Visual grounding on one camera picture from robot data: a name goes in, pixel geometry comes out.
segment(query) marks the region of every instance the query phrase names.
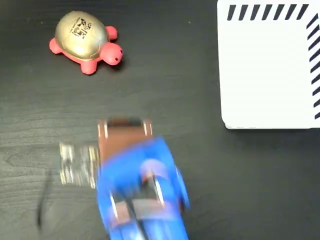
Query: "table surface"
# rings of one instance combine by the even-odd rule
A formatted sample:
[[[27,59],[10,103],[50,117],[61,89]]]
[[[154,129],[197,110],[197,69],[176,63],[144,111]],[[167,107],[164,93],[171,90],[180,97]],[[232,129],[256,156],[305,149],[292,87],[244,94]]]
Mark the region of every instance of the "table surface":
[[[89,12],[119,31],[117,68],[92,76],[50,52],[59,19]],[[230,131],[221,120],[212,0],[2,0],[0,238],[38,239],[35,209],[59,142],[97,139],[97,120],[153,121],[181,168],[191,240],[320,236],[317,130]],[[57,182],[44,239],[105,239],[95,192]]]

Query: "turtle shell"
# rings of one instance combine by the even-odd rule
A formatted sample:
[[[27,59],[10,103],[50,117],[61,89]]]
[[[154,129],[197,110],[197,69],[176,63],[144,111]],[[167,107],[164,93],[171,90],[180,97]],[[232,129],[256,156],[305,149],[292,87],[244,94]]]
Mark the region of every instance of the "turtle shell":
[[[93,60],[99,57],[108,41],[108,32],[96,17],[83,11],[71,11],[56,26],[55,40],[67,54],[84,61]]]

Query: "striped border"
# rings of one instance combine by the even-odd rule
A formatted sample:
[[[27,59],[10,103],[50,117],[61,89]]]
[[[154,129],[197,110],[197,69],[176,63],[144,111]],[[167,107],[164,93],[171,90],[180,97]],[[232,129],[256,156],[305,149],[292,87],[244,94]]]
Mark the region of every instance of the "striped border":
[[[315,97],[316,100],[313,104],[313,108],[316,108],[320,105],[320,85],[318,82],[320,80],[320,59],[317,58],[320,55],[320,26],[318,22],[319,16],[318,14],[314,15],[314,17],[310,20],[310,22],[306,26],[307,30],[307,41],[309,43],[308,52],[310,54],[309,62],[310,62],[310,74],[312,76],[311,85],[314,86],[314,90],[312,92],[312,96]],[[314,119],[320,118],[320,112],[314,115]]]
[[[230,5],[228,15],[227,15],[227,20],[228,21],[231,21],[231,20],[242,21],[245,18],[246,14],[250,14],[251,21],[257,20],[256,19],[257,13],[261,9],[261,11],[263,11],[263,15],[261,18],[262,21],[266,20],[268,17],[272,18],[273,20],[276,21],[279,19],[281,13],[283,12],[285,4],[278,4],[278,5],[267,4],[264,7],[261,7],[260,4],[255,4],[255,5],[253,5],[252,12],[247,12],[248,6],[249,6],[248,4],[242,4],[239,17],[236,18],[236,16],[234,16],[234,13],[235,13],[237,5]],[[269,15],[271,8],[273,8],[273,7],[276,7],[276,11],[275,11],[274,15]],[[303,4],[301,6],[296,20],[300,20],[303,17],[303,15],[305,14],[308,7],[309,7],[309,4]],[[296,10],[296,8],[297,8],[297,4],[290,4],[288,11],[284,13],[285,14],[284,19],[289,20],[292,16],[293,12]]]

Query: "blue toy car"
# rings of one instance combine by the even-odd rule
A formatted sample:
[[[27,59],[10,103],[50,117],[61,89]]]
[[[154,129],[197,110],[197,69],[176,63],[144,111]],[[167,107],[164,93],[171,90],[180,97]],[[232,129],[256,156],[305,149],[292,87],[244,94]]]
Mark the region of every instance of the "blue toy car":
[[[100,166],[97,203],[111,240],[188,240],[182,175],[162,137],[140,142]]]

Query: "white cardboard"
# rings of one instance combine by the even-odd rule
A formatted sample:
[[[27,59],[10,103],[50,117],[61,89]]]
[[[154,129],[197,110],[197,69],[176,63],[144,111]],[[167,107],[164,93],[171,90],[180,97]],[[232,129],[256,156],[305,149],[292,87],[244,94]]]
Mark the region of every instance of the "white cardboard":
[[[279,5],[284,5],[274,19]],[[230,6],[235,5],[228,20]],[[257,10],[251,20],[253,10]],[[267,5],[271,9],[262,20]],[[290,18],[288,11],[296,5]],[[307,5],[300,19],[299,12]],[[243,19],[239,19],[246,8]],[[320,127],[319,3],[312,0],[219,0],[217,28],[221,115],[228,129]]]

